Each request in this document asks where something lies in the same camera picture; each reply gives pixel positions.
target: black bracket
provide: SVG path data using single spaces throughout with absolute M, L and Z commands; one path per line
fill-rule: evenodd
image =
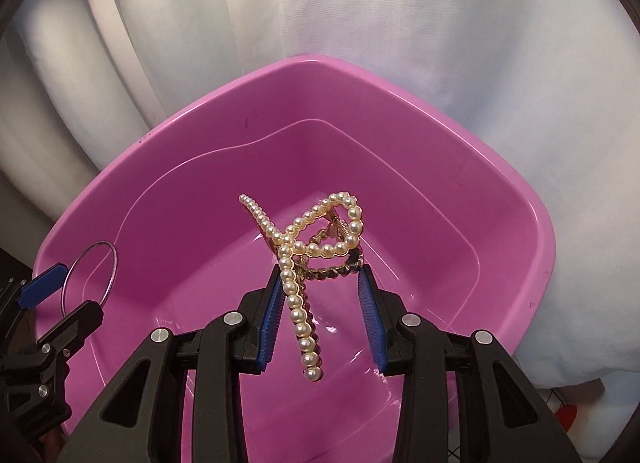
M 94 401 L 58 463 L 178 463 L 189 369 L 196 369 L 193 463 L 246 463 L 239 374 L 260 374 L 270 361 L 264 336 L 280 319 L 279 273 L 274 267 L 266 288 L 202 330 L 154 330 Z
M 62 263 L 51 266 L 33 281 L 13 281 L 0 293 L 0 357 L 6 356 L 15 329 L 28 309 L 58 290 L 68 269 Z
M 462 463 L 580 463 L 556 417 L 493 334 L 440 331 L 379 289 L 368 265 L 358 288 L 375 361 L 404 375 L 393 463 L 448 460 L 447 372 L 456 375 Z
M 65 401 L 67 365 L 102 324 L 97 302 L 87 300 L 36 344 L 0 359 L 0 407 L 29 443 L 71 417 Z

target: pearl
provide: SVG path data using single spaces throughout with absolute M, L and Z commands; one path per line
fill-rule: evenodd
M 324 259 L 331 259 L 335 255 L 335 249 L 333 245 L 323 245 L 320 250 L 320 254 Z
M 343 241 L 338 241 L 335 244 L 335 255 L 345 255 L 349 251 L 349 247 Z
M 293 252 L 286 245 L 283 245 L 278 249 L 278 257 L 291 257 L 292 255 Z
M 282 290 L 285 295 L 295 295 L 300 291 L 300 287 L 298 286 L 298 283 L 287 281 L 282 285 Z
M 352 248 L 355 248 L 358 246 L 358 243 L 360 242 L 360 238 L 358 236 L 352 236 L 351 234 L 349 234 L 347 237 L 345 237 L 344 242 L 351 250 Z
M 306 367 L 317 366 L 320 361 L 320 357 L 318 353 L 305 353 L 302 355 L 302 363 L 305 364 Z
M 287 296 L 287 306 L 289 306 L 290 309 L 299 308 L 299 307 L 302 307 L 302 305 L 303 305 L 302 297 L 300 297 L 299 295 Z
M 296 273 L 292 269 L 286 268 L 283 269 L 280 273 L 280 278 L 283 283 L 295 283 L 296 282 Z
M 311 335 L 311 326 L 309 326 L 308 322 L 298 322 L 293 326 L 293 329 L 298 337 L 308 337 Z
M 271 240 L 273 241 L 273 244 L 276 246 L 280 246 L 281 244 L 283 244 L 284 242 L 283 239 L 284 239 L 284 235 L 282 235 L 278 231 L 275 231 L 273 235 L 271 235 Z
M 357 205 L 355 207 L 351 207 L 347 212 L 347 215 L 349 219 L 358 221 L 362 219 L 362 208 L 358 207 Z
M 305 369 L 305 379 L 310 382 L 318 382 L 322 378 L 322 369 L 320 367 L 308 367 Z
M 359 236 L 360 234 L 362 234 L 363 228 L 364 228 L 364 225 L 362 224 L 362 221 L 349 222 L 349 231 L 355 236 Z
M 306 253 L 306 245 L 302 241 L 296 241 L 293 243 L 293 253 L 304 255 Z
M 280 259 L 278 259 L 278 266 L 280 267 L 280 269 L 291 269 L 293 268 L 293 259 L 291 259 L 290 257 L 281 257 Z
M 303 218 L 295 218 L 293 220 L 293 226 L 298 229 L 298 231 L 304 230 L 306 228 L 306 221 Z
M 309 257 L 320 257 L 320 247 L 315 243 L 309 243 L 306 246 L 306 255 Z
M 300 348 L 300 351 L 309 353 L 316 349 L 316 341 L 312 337 L 302 337 L 298 339 L 298 348 Z
M 306 311 L 302 308 L 294 308 L 291 310 L 290 318 L 294 323 L 304 322 L 306 320 Z
M 358 200 L 355 196 L 347 196 L 342 200 L 342 206 L 345 208 L 355 207 L 358 204 Z

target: red object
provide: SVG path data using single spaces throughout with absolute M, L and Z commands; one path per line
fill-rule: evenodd
M 565 432 L 574 424 L 577 414 L 578 408 L 575 405 L 562 405 L 560 409 L 556 411 L 556 418 Z

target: metal screw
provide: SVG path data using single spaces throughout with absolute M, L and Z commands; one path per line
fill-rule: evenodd
M 491 344 L 494 341 L 494 336 L 488 331 L 480 330 L 476 331 L 476 340 L 480 344 Z
M 229 324 L 229 326 L 235 326 L 242 322 L 242 313 L 239 313 L 238 311 L 230 311 L 222 320 L 225 321 L 225 324 Z
M 415 315 L 415 313 L 407 313 L 402 315 L 402 324 L 409 327 L 420 326 L 420 317 Z
M 154 329 L 151 333 L 151 340 L 153 342 L 164 342 L 169 338 L 169 330 L 165 328 Z

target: metal ring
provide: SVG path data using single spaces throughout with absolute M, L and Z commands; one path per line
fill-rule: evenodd
M 362 250 L 358 247 L 350 249 L 346 255 L 349 257 L 347 257 L 347 260 L 341 265 L 327 266 L 326 268 L 307 268 L 304 265 L 296 264 L 296 267 L 300 269 L 302 276 L 310 281 L 313 281 L 314 279 L 322 281 L 327 277 L 329 279 L 335 279 L 338 275 L 349 275 L 350 273 L 355 273 L 351 271 L 352 266 L 357 268 L 358 264 L 363 261 Z M 341 268 L 348 269 L 347 273 L 340 273 Z M 334 276 L 328 275 L 333 270 L 337 270 L 336 274 Z
M 91 250 L 94 247 L 97 247 L 98 245 L 107 245 L 111 249 L 111 253 L 113 253 L 113 269 L 111 270 L 111 279 L 109 279 L 109 284 L 107 285 L 107 289 L 105 289 L 104 294 L 100 299 L 100 302 L 99 302 L 100 307 L 103 307 L 104 303 L 107 302 L 107 299 L 109 298 L 109 294 L 111 293 L 111 288 L 113 287 L 113 281 L 116 280 L 116 273 L 118 271 L 118 251 L 116 250 L 115 245 L 109 241 L 96 241 L 93 245 L 89 245 L 88 247 L 86 247 L 82 251 L 82 253 L 78 255 L 78 258 L 74 261 L 74 264 L 71 265 L 71 268 L 69 268 L 69 271 L 66 274 L 65 283 L 62 285 L 62 293 L 60 294 L 60 311 L 62 312 L 62 318 L 66 317 L 66 309 L 65 309 L 66 285 L 69 282 L 71 273 L 74 271 L 74 268 L 76 268 L 78 261 L 80 261 L 80 259 L 82 259 L 89 252 L 89 250 Z

